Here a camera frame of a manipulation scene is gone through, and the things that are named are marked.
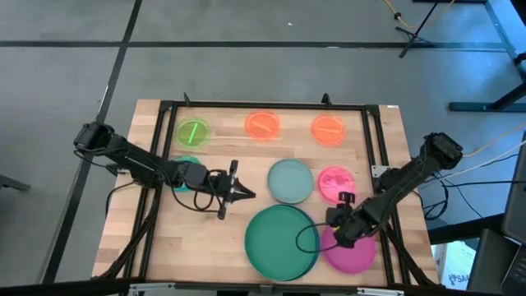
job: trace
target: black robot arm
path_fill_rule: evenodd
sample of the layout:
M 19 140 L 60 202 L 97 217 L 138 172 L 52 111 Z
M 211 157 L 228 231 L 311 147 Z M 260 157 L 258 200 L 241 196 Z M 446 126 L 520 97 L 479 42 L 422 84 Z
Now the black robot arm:
M 222 198 L 218 212 L 221 220 L 228 203 L 256 196 L 239 182 L 237 160 L 232 161 L 228 172 L 209 171 L 202 164 L 188 161 L 163 160 L 115 134 L 109 125 L 99 123 L 85 124 L 73 144 L 83 155 L 108 157 L 115 162 L 106 166 L 111 173 L 116 175 L 120 169 L 127 169 L 133 180 L 144 187 L 153 188 L 163 183 L 180 187 L 185 183 L 193 191 Z
M 362 236 L 372 236 L 384 228 L 396 204 L 435 172 L 452 169 L 462 159 L 462 147 L 445 133 L 432 133 L 424 137 L 420 154 L 401 169 L 389 169 L 377 180 L 375 186 L 382 190 L 378 196 L 367 198 L 356 209 L 349 205 L 350 193 L 342 192 L 344 204 L 327 209 L 325 222 L 335 230 L 341 247 L 353 247 Z

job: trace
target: lime green petri dish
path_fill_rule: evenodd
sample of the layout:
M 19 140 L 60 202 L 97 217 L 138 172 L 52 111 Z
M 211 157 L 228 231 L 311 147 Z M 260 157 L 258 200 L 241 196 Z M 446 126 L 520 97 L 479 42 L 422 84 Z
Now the lime green petri dish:
M 316 263 L 317 253 L 305 253 L 296 247 L 299 231 L 312 224 L 302 210 L 275 205 L 257 213 L 247 226 L 245 252 L 254 268 L 264 277 L 276 281 L 295 280 Z M 316 250 L 320 238 L 316 228 L 302 233 L 298 243 Z
M 179 156 L 175 160 L 176 161 L 189 161 L 194 164 L 201 164 L 201 162 L 199 162 L 197 158 L 190 156 L 190 155 Z M 190 188 L 188 188 L 186 184 L 183 184 L 181 187 L 175 187 L 173 190 L 175 192 L 189 192 Z
M 186 148 L 197 148 L 208 139 L 209 128 L 205 121 L 189 119 L 179 124 L 176 139 Z

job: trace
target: pink petri dish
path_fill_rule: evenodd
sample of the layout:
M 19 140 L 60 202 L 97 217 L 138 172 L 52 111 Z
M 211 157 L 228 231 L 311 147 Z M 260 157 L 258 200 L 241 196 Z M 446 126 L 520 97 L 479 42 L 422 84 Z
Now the pink petri dish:
M 356 194 L 356 182 L 354 182 L 353 175 L 339 166 L 323 169 L 318 175 L 317 186 L 321 197 L 332 205 L 341 202 L 338 200 L 340 192 Z
M 327 227 L 321 235 L 321 249 L 334 246 L 336 239 L 331 227 Z M 327 262 L 337 271 L 356 275 L 371 267 L 375 260 L 376 245 L 373 237 L 360 238 L 354 248 L 335 247 L 323 252 Z

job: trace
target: wooden tabletop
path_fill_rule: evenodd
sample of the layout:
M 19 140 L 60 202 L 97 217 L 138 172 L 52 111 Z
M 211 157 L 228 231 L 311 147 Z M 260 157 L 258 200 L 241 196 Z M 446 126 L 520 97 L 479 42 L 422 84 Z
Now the wooden tabletop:
M 137 101 L 127 138 L 145 150 L 150 148 L 159 102 L 157 99 Z M 342 166 L 355 177 L 357 204 L 372 196 L 370 168 L 359 112 L 272 110 L 281 123 L 279 135 L 273 141 L 254 141 L 243 127 L 247 115 L 254 111 L 256 110 L 178 108 L 176 124 L 189 118 L 202 118 L 210 128 L 210 139 L 196 150 L 189 150 L 178 144 L 174 138 L 170 158 L 194 155 L 208 169 L 228 169 L 231 160 L 239 160 L 239 180 L 256 192 L 257 197 L 230 205 L 225 220 L 218 220 L 216 214 L 196 213 L 182 208 L 173 199 L 169 189 L 164 187 L 146 276 L 148 280 L 270 283 L 271 281 L 259 275 L 248 261 L 244 251 L 244 236 L 247 224 L 257 212 L 277 204 L 266 186 L 266 177 L 270 166 L 283 158 L 300 159 L 311 168 L 314 178 L 327 166 Z M 402 166 L 410 158 L 400 110 L 397 106 L 382 105 L 380 111 L 390 165 Z M 312 137 L 311 122 L 322 113 L 335 115 L 345 123 L 347 136 L 336 147 L 322 146 Z M 164 139 L 166 125 L 164 124 L 160 139 Z M 372 118 L 370 126 L 375 155 L 379 162 L 380 154 Z M 163 146 L 162 141 L 160 140 L 159 147 Z M 130 181 L 129 174 L 119 176 L 116 186 Z M 140 191 L 141 189 L 134 185 L 113 194 L 93 275 L 106 271 L 128 243 Z M 178 197 L 188 205 L 192 204 L 193 193 L 178 193 Z M 205 203 L 207 199 L 208 197 L 202 197 L 201 203 Z M 315 222 L 325 220 L 327 206 L 316 190 L 308 199 L 297 205 Z M 426 275 L 438 282 L 420 200 L 416 195 L 410 194 L 398 204 L 398 210 L 406 248 Z M 138 247 L 133 275 L 138 274 L 137 262 L 140 261 L 141 254 L 142 245 Z M 395 279 L 401 282 L 398 258 L 392 246 L 391 257 Z M 384 286 L 386 280 L 380 239 L 376 236 L 376 258 L 372 267 L 360 275 L 340 273 L 330 267 L 323 256 L 319 256 L 312 270 L 302 278 L 287 284 Z

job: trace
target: tripod stand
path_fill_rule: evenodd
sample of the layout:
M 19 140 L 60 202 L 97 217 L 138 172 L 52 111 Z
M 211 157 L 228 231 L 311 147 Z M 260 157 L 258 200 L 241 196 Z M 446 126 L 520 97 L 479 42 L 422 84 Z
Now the tripod stand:
M 427 16 L 426 18 L 424 19 L 424 21 L 422 22 L 422 24 L 420 24 L 420 26 L 418 27 L 417 31 L 416 32 L 409 32 L 408 30 L 405 30 L 405 29 L 402 29 L 400 27 L 395 27 L 396 30 L 400 31 L 400 32 L 404 32 L 408 37 L 409 37 L 409 41 L 408 43 L 405 45 L 404 47 L 404 50 L 402 50 L 402 53 L 400 53 L 400 58 L 403 58 L 405 56 L 405 54 L 408 52 L 409 48 L 415 43 L 415 41 L 422 41 L 425 45 L 427 45 L 426 47 L 434 47 L 435 45 L 427 40 L 427 39 L 424 39 L 422 37 L 420 37 L 418 34 L 420 33 L 420 30 L 423 28 L 423 26 L 426 24 L 427 20 L 429 19 L 429 16 L 431 16 L 431 14 L 433 13 L 433 11 L 435 10 L 436 6 L 438 5 L 438 2 L 440 0 L 436 1 L 435 4 L 433 5 L 433 7 L 431 8 L 431 10 L 427 13 Z M 398 20 L 398 17 L 400 17 L 401 14 L 399 12 L 397 12 L 396 14 L 394 14 L 394 18 L 396 20 Z

